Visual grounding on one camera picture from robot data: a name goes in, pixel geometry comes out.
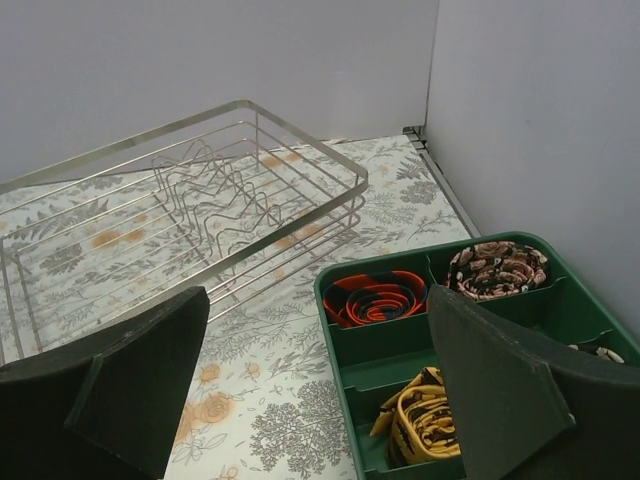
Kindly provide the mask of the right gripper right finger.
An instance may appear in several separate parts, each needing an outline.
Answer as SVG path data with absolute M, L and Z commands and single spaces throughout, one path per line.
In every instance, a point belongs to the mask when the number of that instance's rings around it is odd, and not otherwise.
M 442 286 L 428 322 L 470 479 L 636 479 L 639 370 Z

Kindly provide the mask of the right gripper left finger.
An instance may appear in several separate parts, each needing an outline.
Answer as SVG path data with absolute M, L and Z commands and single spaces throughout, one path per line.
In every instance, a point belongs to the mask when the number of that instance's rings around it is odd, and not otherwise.
M 204 287 L 190 287 L 2 366 L 2 478 L 163 478 L 209 309 Z

